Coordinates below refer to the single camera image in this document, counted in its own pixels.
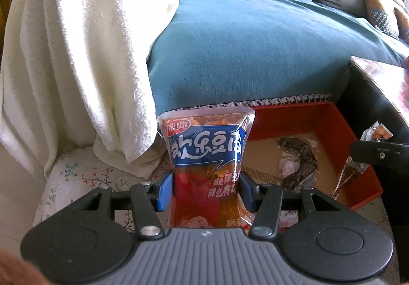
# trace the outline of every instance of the spicy tofu snack package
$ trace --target spicy tofu snack package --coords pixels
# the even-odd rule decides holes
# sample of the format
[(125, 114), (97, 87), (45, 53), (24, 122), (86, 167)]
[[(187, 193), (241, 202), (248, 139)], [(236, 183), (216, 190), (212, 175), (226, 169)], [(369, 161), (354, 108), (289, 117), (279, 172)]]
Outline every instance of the spicy tofu snack package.
[(254, 217), (237, 186), (253, 119), (248, 107), (170, 111), (158, 117), (175, 171), (171, 227), (250, 228)]

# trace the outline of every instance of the floral fabric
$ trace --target floral fabric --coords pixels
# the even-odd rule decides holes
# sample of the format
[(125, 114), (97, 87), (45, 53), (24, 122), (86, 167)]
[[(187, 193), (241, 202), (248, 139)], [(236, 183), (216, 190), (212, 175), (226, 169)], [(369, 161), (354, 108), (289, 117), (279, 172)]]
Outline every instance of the floral fabric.
[[(171, 164), (166, 155), (148, 181), (157, 181), (168, 169), (171, 169)], [(132, 185), (143, 181), (146, 180), (102, 162), (95, 156), (92, 147), (67, 152), (54, 165), (33, 225), (54, 215), (94, 188), (109, 186), (114, 192), (127, 191)], [(164, 228), (167, 228), (169, 211), (157, 213), (157, 215)], [(127, 230), (134, 231), (130, 211), (116, 211), (115, 221)]]

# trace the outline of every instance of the round black pad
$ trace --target round black pad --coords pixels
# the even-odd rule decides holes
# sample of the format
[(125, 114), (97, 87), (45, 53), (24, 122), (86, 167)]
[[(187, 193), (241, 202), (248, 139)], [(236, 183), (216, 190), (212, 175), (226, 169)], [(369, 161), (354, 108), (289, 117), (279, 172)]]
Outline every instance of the round black pad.
[(118, 268), (131, 249), (130, 234), (120, 224), (87, 211), (50, 218), (21, 243), (23, 258), (58, 284), (101, 278)]
[(316, 236), (316, 242), (323, 250), (334, 255), (350, 255), (363, 246), (363, 238), (350, 229), (327, 229)]
[(353, 211), (315, 211), (281, 238), (290, 264), (321, 281), (358, 282), (381, 274), (392, 240)]

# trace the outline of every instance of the snack wrapper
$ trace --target snack wrapper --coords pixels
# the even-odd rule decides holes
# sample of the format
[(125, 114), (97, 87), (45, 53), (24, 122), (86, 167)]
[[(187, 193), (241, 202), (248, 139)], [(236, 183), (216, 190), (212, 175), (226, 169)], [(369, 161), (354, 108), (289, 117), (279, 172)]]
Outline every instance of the snack wrapper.
[[(393, 134), (385, 127), (384, 124), (379, 124), (379, 122), (375, 122), (370, 128), (365, 130), (362, 133), (361, 141), (387, 141), (389, 140)], [(367, 168), (369, 167), (368, 164), (358, 163), (353, 161), (351, 156), (347, 158), (345, 161), (345, 165), (339, 174), (339, 179), (337, 186), (335, 187), (332, 197), (338, 197), (338, 191), (345, 186), (350, 185), (353, 181), (359, 177), (362, 173), (364, 173)]]
[(279, 139), (279, 147), (285, 149), (279, 164), (279, 177), (285, 191), (299, 193), (301, 187), (315, 183), (314, 172), (318, 164), (311, 147), (293, 137)]
[(254, 115), (251, 108), (234, 107), (158, 117), (175, 171), (171, 227), (251, 227), (254, 216), (237, 185)]

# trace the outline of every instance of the black table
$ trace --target black table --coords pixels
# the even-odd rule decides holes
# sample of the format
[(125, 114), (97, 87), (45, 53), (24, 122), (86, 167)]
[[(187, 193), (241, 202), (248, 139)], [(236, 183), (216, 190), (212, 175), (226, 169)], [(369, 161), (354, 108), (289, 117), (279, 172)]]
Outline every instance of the black table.
[[(409, 109), (404, 103), (405, 69), (351, 57), (350, 79), (337, 107), (359, 139), (375, 121), (392, 133), (390, 142), (409, 143)], [(395, 239), (401, 281), (409, 281), (409, 169), (374, 167)]]

